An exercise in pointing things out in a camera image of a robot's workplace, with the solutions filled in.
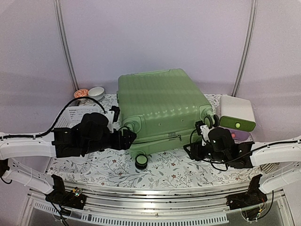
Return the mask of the green hard-shell suitcase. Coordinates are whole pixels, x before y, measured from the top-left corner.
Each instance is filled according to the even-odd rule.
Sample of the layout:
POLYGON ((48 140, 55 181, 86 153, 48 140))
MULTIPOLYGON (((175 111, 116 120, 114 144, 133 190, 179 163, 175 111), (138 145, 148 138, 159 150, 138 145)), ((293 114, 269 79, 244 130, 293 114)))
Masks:
POLYGON ((121 75, 118 78, 119 121, 137 137, 129 148, 137 169, 148 156, 190 142, 195 123, 218 127, 212 105, 183 69, 121 75))

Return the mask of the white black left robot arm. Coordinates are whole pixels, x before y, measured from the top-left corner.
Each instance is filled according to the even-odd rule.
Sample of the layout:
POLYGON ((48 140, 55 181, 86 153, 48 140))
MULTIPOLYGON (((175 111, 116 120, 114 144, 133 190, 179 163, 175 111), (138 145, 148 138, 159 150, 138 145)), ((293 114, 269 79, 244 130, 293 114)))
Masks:
POLYGON ((50 158, 84 157, 106 149, 127 150, 137 135, 129 127, 114 129, 113 113, 86 113, 72 128, 54 128, 37 135, 0 137, 0 178, 7 184, 16 181, 66 204, 70 194, 63 180, 18 163, 16 157, 46 156, 50 158))

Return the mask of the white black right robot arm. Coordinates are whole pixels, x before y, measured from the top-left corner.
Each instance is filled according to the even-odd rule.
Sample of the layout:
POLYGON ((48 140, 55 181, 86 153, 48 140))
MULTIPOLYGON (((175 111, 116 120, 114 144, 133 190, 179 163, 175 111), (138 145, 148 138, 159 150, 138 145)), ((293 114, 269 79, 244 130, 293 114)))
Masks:
POLYGON ((228 195, 226 204, 231 210, 267 202, 267 194, 301 179, 301 138, 272 143, 235 143, 231 132, 221 127, 212 130, 200 126, 195 132, 199 141, 184 145, 192 160, 221 164, 227 168, 252 169, 270 163, 284 163, 271 173, 252 177, 247 191, 228 195))

